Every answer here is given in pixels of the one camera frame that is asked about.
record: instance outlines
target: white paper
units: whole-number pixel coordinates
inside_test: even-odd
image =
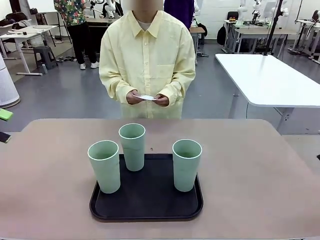
[[[142,95],[142,96],[133,95],[133,96],[135,96],[135,97],[138,98],[138,99],[143,99],[143,100],[149,100],[149,101],[157,100],[157,99],[154,98],[153,96],[149,96],[149,95]]]

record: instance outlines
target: yellow shirt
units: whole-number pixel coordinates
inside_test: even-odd
[[[132,11],[114,22],[101,41],[99,74],[124,118],[179,119],[186,91],[196,76],[195,49],[185,25],[158,11],[143,31]],[[162,94],[169,106],[152,101],[129,105],[127,94]]]

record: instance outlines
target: plastic cup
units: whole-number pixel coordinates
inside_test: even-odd
[[[112,194],[120,188],[119,146],[114,141],[98,141],[88,149],[88,156],[100,189]]]
[[[136,172],[145,165],[145,136],[146,129],[137,123],[130,123],[119,129],[121,145],[126,168]]]
[[[181,192],[189,192],[195,184],[202,147],[189,139],[176,141],[172,146],[174,186]]]

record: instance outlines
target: shirt collar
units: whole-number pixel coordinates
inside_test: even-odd
[[[160,28],[160,24],[161,24],[161,20],[162,20],[162,11],[158,11],[150,25],[150,27],[147,29],[147,32],[149,32],[152,36],[154,36],[155,38],[158,37],[158,32],[159,32],[159,28]],[[139,23],[137,22],[134,14],[132,11],[129,12],[129,22],[130,22],[130,26],[133,32],[134,37],[136,37],[140,31],[142,30],[142,28],[140,27]]]

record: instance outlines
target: shoe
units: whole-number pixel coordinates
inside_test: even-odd
[[[85,63],[80,64],[80,69],[81,70],[86,70],[86,64]]]
[[[91,63],[91,68],[92,69],[96,69],[100,66],[100,63],[98,61],[96,61],[95,63]]]

